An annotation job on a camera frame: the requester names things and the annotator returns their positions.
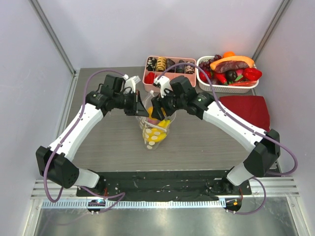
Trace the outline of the pink dragon fruit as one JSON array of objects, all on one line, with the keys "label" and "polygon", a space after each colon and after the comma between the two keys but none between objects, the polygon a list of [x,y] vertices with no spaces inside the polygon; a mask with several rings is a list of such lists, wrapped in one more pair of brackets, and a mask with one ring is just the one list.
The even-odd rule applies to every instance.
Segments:
[{"label": "pink dragon fruit", "polygon": [[243,78],[243,69],[236,70],[237,77]]}]

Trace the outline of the small orange tangerine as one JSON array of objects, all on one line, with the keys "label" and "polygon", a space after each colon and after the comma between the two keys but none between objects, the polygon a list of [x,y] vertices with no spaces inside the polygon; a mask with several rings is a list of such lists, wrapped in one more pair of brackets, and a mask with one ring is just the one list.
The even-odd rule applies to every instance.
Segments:
[{"label": "small orange tangerine", "polygon": [[228,52],[225,52],[222,57],[227,58],[227,57],[232,57],[232,56],[235,56],[235,53],[233,51],[228,51]]}]

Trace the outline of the dark grapes bunch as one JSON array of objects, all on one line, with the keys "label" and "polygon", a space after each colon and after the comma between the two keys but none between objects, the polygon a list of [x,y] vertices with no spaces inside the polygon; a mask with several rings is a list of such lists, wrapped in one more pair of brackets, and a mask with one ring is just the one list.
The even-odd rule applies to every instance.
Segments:
[{"label": "dark grapes bunch", "polygon": [[205,71],[211,71],[210,64],[217,61],[217,60],[220,60],[221,58],[222,58],[222,56],[218,55],[218,54],[216,54],[214,56],[210,56],[210,57],[203,57],[199,61],[198,66]]}]

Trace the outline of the purple red onion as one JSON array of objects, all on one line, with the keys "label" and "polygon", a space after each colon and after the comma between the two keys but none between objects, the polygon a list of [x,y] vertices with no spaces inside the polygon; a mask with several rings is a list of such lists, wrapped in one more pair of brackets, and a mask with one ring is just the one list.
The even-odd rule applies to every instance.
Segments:
[{"label": "purple red onion", "polygon": [[157,124],[160,123],[160,120],[148,118],[147,122],[150,123],[150,124],[153,124],[153,125],[157,125]]}]

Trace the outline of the purple sweet potato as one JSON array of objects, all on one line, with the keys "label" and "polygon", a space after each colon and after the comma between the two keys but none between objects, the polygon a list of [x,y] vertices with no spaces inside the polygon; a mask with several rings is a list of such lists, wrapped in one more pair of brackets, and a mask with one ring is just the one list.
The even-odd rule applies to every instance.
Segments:
[{"label": "purple sweet potato", "polygon": [[231,60],[219,63],[213,70],[216,73],[225,73],[226,71],[229,70],[238,70],[245,68],[249,68],[249,65],[246,62]]}]

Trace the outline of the yellow banana bunch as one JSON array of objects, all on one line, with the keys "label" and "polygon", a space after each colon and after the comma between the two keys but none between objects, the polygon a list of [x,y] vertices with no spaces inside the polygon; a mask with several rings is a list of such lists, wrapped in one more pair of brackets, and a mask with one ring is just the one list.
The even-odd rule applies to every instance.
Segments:
[{"label": "yellow banana bunch", "polygon": [[141,125],[142,137],[147,149],[156,148],[159,143],[167,137],[170,124],[171,120],[169,119],[164,119],[157,125],[150,124],[146,120],[143,120]]}]

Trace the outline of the red chili pepper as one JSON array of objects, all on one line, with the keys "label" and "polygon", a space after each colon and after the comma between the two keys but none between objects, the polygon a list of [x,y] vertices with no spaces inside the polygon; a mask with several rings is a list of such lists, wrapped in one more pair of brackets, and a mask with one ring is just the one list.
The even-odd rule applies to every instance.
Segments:
[{"label": "red chili pepper", "polygon": [[228,81],[225,78],[225,74],[224,73],[217,73],[214,71],[214,77],[222,84],[222,85],[228,85]]}]

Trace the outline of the clear polka dot zip bag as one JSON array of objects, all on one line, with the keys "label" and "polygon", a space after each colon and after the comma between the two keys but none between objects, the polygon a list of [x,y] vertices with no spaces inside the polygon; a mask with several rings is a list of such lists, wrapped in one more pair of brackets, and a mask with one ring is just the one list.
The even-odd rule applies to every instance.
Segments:
[{"label": "clear polka dot zip bag", "polygon": [[154,98],[154,92],[151,90],[143,101],[143,105],[147,109],[149,117],[136,117],[142,132],[144,146],[148,150],[155,150],[159,144],[165,140],[169,134],[170,125],[176,118],[176,112],[171,116],[165,116],[163,120],[152,118],[152,98]]}]

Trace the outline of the orange papaya slice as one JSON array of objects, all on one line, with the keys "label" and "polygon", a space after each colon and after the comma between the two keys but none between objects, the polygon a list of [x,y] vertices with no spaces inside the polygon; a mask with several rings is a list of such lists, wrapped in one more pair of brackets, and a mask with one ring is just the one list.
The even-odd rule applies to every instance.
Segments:
[{"label": "orange papaya slice", "polygon": [[254,60],[246,57],[246,56],[230,56],[230,57],[225,57],[225,58],[221,58],[219,60],[214,61],[213,63],[210,64],[210,68],[212,70],[215,70],[216,67],[222,63],[222,62],[226,62],[226,61],[242,61],[248,64],[248,66],[250,68],[254,67]]}]

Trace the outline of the red cloth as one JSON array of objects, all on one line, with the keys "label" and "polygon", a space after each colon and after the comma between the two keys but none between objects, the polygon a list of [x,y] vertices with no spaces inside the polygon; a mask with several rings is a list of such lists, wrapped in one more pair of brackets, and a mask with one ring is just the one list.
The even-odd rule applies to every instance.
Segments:
[{"label": "red cloth", "polygon": [[245,121],[265,131],[270,130],[270,115],[265,99],[262,96],[222,96],[220,97],[220,102]]}]

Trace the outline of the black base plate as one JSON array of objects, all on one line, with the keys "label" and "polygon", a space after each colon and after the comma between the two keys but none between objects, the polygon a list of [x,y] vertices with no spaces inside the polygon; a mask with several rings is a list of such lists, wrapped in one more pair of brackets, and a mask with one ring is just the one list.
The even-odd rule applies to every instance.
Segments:
[{"label": "black base plate", "polygon": [[149,172],[101,172],[104,193],[125,193],[124,201],[194,202],[215,201],[221,196],[251,195],[249,181],[233,186],[226,170],[184,170]]}]

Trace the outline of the dark plum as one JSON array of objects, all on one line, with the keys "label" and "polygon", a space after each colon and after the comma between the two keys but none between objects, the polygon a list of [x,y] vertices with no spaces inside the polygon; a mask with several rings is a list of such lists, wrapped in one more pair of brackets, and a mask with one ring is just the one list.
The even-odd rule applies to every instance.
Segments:
[{"label": "dark plum", "polygon": [[229,82],[234,82],[237,79],[237,73],[235,70],[228,70],[225,72],[225,77]]}]

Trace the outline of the white fruit basket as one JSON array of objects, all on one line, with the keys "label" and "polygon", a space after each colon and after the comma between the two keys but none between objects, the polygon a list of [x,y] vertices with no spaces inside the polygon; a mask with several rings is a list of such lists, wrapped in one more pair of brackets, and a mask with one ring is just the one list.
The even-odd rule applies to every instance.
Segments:
[{"label": "white fruit basket", "polygon": [[220,55],[215,55],[203,56],[197,60],[197,65],[205,70],[212,83],[210,86],[204,74],[197,69],[196,80],[201,90],[207,92],[244,94],[257,87],[259,80],[250,80],[246,77],[245,69],[232,68],[223,73],[213,71],[210,64],[220,59]]}]

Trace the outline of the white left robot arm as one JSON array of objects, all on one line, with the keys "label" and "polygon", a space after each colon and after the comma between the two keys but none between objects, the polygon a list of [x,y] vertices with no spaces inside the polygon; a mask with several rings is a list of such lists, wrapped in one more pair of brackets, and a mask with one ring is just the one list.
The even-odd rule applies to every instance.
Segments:
[{"label": "white left robot arm", "polygon": [[91,130],[113,109],[120,109],[127,116],[148,117],[139,90],[138,76],[131,78],[106,75],[96,91],[84,97],[80,111],[64,132],[48,147],[40,146],[36,159],[40,174],[63,188],[84,186],[94,196],[105,189],[104,178],[96,172],[76,167],[75,154]]}]

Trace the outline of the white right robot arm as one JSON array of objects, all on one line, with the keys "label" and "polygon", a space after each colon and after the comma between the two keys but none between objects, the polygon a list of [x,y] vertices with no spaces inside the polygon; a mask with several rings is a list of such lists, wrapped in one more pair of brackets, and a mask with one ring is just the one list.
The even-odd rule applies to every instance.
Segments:
[{"label": "white right robot arm", "polygon": [[162,120],[177,110],[211,123],[237,140],[249,153],[240,164],[234,166],[222,182],[227,194],[234,194],[240,185],[252,177],[264,177],[280,156],[280,147],[273,143],[280,140],[277,131],[258,128],[216,102],[206,92],[197,92],[188,78],[179,76],[172,80],[165,76],[155,78],[153,85],[159,88],[159,95],[151,99],[152,117]]}]

